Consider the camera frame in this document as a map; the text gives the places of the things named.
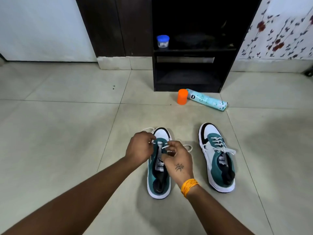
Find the forearm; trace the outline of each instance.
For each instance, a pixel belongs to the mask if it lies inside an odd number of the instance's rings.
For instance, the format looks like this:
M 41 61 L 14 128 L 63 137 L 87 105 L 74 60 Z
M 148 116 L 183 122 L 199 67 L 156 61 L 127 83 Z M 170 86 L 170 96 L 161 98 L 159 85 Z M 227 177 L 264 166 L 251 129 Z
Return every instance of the forearm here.
M 83 234 L 136 166 L 122 158 L 15 224 L 3 235 Z
M 211 235 L 253 235 L 231 213 L 221 206 L 201 186 L 197 185 L 190 189 L 187 199 L 196 212 L 207 234 Z

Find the spray can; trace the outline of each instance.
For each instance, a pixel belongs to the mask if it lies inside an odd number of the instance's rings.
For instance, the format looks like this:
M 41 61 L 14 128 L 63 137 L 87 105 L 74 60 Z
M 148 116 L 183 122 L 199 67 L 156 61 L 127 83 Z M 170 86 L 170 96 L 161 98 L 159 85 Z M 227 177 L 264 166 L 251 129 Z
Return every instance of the spray can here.
M 194 90 L 190 90 L 190 89 L 186 89 L 186 90 L 188 91 L 189 99 L 195 102 L 199 102 L 205 106 L 209 106 L 220 111 L 224 111 L 227 106 L 227 102 L 225 101 L 221 101 L 221 100 L 209 97 L 207 95 L 204 95 Z

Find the floral wallpaper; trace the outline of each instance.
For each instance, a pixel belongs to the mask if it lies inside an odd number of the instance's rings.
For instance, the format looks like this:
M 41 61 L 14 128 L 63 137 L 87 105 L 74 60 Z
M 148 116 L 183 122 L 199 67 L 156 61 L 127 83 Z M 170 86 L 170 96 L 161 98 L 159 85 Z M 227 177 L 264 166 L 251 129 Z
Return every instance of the floral wallpaper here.
M 262 0 L 237 59 L 313 59 L 313 0 L 301 16 L 267 13 Z

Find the orange cap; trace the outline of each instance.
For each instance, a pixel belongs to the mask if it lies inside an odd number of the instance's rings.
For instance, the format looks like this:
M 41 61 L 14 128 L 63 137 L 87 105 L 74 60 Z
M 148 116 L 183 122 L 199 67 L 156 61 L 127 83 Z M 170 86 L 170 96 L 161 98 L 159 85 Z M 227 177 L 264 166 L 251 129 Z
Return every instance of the orange cap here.
M 177 103 L 180 105 L 185 105 L 187 103 L 188 91 L 186 89 L 180 89 L 178 91 Z

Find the sneaker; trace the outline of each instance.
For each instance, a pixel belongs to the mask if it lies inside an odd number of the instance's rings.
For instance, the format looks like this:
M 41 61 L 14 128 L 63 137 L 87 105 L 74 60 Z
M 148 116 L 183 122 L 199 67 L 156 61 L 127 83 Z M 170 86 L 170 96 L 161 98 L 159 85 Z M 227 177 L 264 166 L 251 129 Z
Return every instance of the sneaker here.
M 231 157 L 236 151 L 228 149 L 221 133 L 211 123 L 199 129 L 199 143 L 207 161 L 210 185 L 218 192 L 231 192 L 235 188 L 235 169 Z
M 148 159 L 148 177 L 147 187 L 149 194 L 155 199 L 164 199 L 170 194 L 171 179 L 166 170 L 166 167 L 161 159 L 162 153 L 167 153 L 167 142 L 172 140 L 170 133 L 166 128 L 153 129 L 153 134 L 156 137 L 152 143 L 154 151 Z

